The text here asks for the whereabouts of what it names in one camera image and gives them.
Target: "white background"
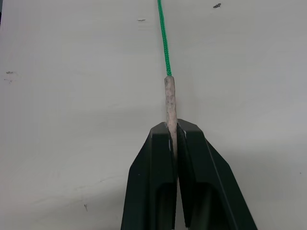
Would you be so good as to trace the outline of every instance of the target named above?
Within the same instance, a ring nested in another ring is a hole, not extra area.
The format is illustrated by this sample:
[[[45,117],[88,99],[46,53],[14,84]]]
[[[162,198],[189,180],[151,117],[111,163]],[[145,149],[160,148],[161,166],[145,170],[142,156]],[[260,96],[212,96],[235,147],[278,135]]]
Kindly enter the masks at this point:
[[[178,117],[259,230],[305,230],[307,1],[221,1],[163,0]],[[164,77],[156,0],[4,0],[0,229],[118,230]]]

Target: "white wall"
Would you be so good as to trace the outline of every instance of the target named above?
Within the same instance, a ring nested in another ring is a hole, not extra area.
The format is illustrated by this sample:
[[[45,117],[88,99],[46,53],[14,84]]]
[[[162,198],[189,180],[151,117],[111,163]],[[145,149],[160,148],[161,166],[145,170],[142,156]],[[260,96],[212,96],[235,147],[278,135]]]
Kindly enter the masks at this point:
[[[217,3],[163,0],[178,116],[260,230],[307,229],[307,2]],[[4,0],[1,230],[119,229],[130,164],[165,120],[162,47],[156,0]]]

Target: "green cord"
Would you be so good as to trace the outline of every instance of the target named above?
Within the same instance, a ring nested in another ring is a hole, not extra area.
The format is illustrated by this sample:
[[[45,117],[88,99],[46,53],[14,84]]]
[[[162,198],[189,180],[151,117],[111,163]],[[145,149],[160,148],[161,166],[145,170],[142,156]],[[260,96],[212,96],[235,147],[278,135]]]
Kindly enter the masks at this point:
[[[171,64],[169,62],[168,45],[167,45],[167,38],[166,38],[166,31],[165,31],[164,16],[163,16],[161,0],[158,0],[158,9],[159,9],[159,15],[160,15],[160,24],[161,24],[161,32],[162,32],[162,39],[163,39],[163,47],[164,47],[164,57],[165,57],[165,64],[166,64],[166,73],[168,76],[172,76]]]

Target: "white stick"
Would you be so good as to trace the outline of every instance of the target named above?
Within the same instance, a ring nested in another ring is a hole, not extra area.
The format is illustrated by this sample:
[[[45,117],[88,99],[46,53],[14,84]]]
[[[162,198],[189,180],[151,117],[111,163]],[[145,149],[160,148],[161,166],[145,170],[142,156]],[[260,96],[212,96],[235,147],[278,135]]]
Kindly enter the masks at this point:
[[[175,97],[175,80],[172,76],[164,79],[165,96],[166,96],[166,124],[173,141],[173,151],[175,160],[177,159],[177,115],[176,115],[176,97]]]

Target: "black plastic jaw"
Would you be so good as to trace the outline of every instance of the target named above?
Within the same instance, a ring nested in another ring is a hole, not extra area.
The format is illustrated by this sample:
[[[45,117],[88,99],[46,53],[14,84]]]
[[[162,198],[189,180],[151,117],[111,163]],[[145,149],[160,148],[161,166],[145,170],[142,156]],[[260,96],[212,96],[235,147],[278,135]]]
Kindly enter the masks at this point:
[[[190,230],[256,230],[227,162],[194,124],[178,120],[178,159],[165,123],[153,127],[130,167],[121,230],[171,230],[177,172]]]

